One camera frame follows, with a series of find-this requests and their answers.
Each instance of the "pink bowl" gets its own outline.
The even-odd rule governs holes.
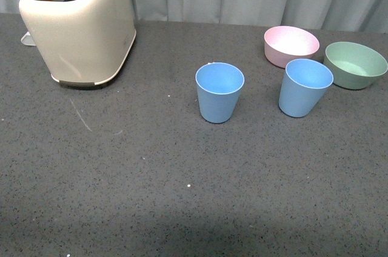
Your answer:
[[[281,68],[294,59],[310,59],[318,49],[318,39],[301,28],[280,25],[264,34],[264,53],[272,64]]]

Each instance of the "bowl rim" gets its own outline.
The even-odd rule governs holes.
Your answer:
[[[275,48],[272,44],[270,44],[270,43],[268,42],[267,37],[268,37],[268,35],[269,35],[269,33],[270,33],[271,31],[273,31],[274,29],[278,29],[278,28],[291,28],[291,29],[297,30],[297,31],[299,31],[299,32],[301,32],[301,33],[307,34],[308,36],[311,37],[311,39],[312,39],[313,41],[315,41],[315,42],[317,43],[316,49],[314,49],[314,50],[313,50],[312,52],[310,52],[310,53],[303,53],[303,54],[301,54],[301,53],[289,53],[289,52],[283,52],[283,51],[281,51],[281,50]],[[294,26],[291,26],[291,25],[277,25],[277,26],[275,26],[275,27],[269,28],[269,29],[266,30],[266,32],[264,33],[264,42],[265,42],[269,47],[273,48],[274,50],[276,50],[276,51],[278,51],[278,52],[281,52],[281,53],[283,53],[283,54],[286,54],[286,55],[291,55],[291,56],[310,56],[310,55],[313,55],[314,53],[316,53],[316,52],[319,50],[320,46],[321,46],[321,44],[319,43],[318,38],[317,38],[316,36],[314,36],[312,33],[308,32],[307,30],[305,30],[305,29],[303,29],[303,28],[298,28],[298,27],[294,27]]]
[[[354,72],[349,72],[347,70],[344,70],[342,69],[341,67],[339,67],[337,64],[335,64],[330,56],[327,54],[328,52],[328,49],[331,48],[332,46],[334,45],[339,45],[339,44],[346,44],[346,45],[353,45],[354,47],[361,47],[361,48],[364,48],[364,49],[367,49],[369,51],[372,51],[372,53],[378,55],[380,58],[383,59],[383,62],[385,62],[385,71],[384,72],[380,72],[380,73],[376,73],[375,75],[360,75],[360,74],[356,74]],[[345,73],[348,73],[348,74],[351,74],[351,75],[355,75],[355,76],[360,76],[360,77],[365,77],[365,78],[373,78],[373,77],[379,77],[379,76],[382,76],[384,75],[385,73],[387,73],[388,71],[388,62],[387,62],[387,59],[382,55],[380,54],[379,52],[377,52],[376,50],[368,47],[368,46],[365,46],[365,45],[362,45],[362,44],[359,44],[359,43],[355,43],[355,42],[349,42],[349,41],[338,41],[338,42],[333,42],[331,44],[329,44],[326,48],[325,48],[325,56],[326,58],[330,61],[331,64],[333,64],[335,67],[337,67],[338,69],[340,69],[342,72],[345,72]]]

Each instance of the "bowl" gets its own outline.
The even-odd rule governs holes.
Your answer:
[[[280,25],[264,34],[264,53],[269,62],[281,68],[294,59],[310,59],[318,49],[318,39],[301,28]]]
[[[353,42],[328,45],[323,64],[333,73],[335,85],[353,90],[368,87],[388,70],[381,54]]]

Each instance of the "plastic cup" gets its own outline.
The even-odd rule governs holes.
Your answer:
[[[332,72],[310,59],[295,59],[286,65],[279,108],[287,115],[307,115],[333,83]]]
[[[215,124],[230,119],[244,85],[243,73],[228,63],[214,62],[198,69],[195,80],[202,117]]]

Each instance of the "scratch mark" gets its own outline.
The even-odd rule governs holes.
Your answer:
[[[77,115],[79,116],[79,118],[81,119],[81,121],[84,123],[85,127],[86,127],[89,131],[92,132],[91,128],[89,128],[89,126],[86,124],[86,122],[84,121],[84,119],[82,118],[82,116],[79,114],[79,112],[78,112],[77,108],[75,107],[74,102],[72,101],[71,98],[70,98],[70,102],[72,103],[72,105],[73,105],[75,111],[77,112]]]

